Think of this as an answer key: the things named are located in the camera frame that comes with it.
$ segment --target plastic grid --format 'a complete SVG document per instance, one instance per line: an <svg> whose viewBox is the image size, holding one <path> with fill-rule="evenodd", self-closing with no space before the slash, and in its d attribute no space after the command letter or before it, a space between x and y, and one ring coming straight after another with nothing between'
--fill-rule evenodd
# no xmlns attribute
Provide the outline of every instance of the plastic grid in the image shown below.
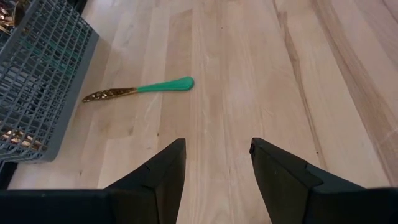
<svg viewBox="0 0 398 224"><path fill-rule="evenodd" d="M66 1L37 1L19 40L0 62L4 161L31 161L45 154L93 31Z"/></svg>

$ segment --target green knife handle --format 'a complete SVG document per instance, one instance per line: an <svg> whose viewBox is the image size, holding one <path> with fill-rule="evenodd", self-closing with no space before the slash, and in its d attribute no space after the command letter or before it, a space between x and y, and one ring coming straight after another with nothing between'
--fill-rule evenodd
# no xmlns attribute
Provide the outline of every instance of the green knife handle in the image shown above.
<svg viewBox="0 0 398 224"><path fill-rule="evenodd" d="M149 91L185 91L192 89L194 84L192 77L184 77L163 83L137 87L138 93Z"/></svg>

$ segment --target butcher block countertop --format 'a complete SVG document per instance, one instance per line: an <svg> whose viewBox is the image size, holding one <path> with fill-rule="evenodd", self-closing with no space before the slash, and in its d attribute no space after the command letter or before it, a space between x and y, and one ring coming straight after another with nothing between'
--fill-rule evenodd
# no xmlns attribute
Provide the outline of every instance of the butcher block countertop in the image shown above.
<svg viewBox="0 0 398 224"><path fill-rule="evenodd" d="M269 223L252 137L398 186L398 1L92 0L83 17L101 39L60 153L11 189L103 188L186 138L177 223ZM81 102L186 76L190 91Z"/></svg>

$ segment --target gray plastic basket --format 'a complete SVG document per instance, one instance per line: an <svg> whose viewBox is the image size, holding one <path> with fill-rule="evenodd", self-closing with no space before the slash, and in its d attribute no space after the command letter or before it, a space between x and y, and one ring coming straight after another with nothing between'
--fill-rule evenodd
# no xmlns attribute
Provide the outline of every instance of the gray plastic basket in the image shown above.
<svg viewBox="0 0 398 224"><path fill-rule="evenodd" d="M97 40L65 0L33 0L0 32L0 160L55 159Z"/></svg>

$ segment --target black object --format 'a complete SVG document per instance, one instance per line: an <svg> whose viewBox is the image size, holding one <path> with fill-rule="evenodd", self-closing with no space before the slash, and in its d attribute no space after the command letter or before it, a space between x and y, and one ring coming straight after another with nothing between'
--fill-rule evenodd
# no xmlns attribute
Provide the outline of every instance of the black object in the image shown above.
<svg viewBox="0 0 398 224"><path fill-rule="evenodd" d="M0 161L0 190L7 190L17 165L15 162Z"/></svg>
<svg viewBox="0 0 398 224"><path fill-rule="evenodd" d="M68 3L73 6L79 14L82 14L87 4L87 0L68 0Z"/></svg>
<svg viewBox="0 0 398 224"><path fill-rule="evenodd" d="M175 223L185 159L177 139L103 190L2 190L1 223Z"/></svg>
<svg viewBox="0 0 398 224"><path fill-rule="evenodd" d="M253 138L254 174L273 224L398 223L398 189L365 189Z"/></svg>

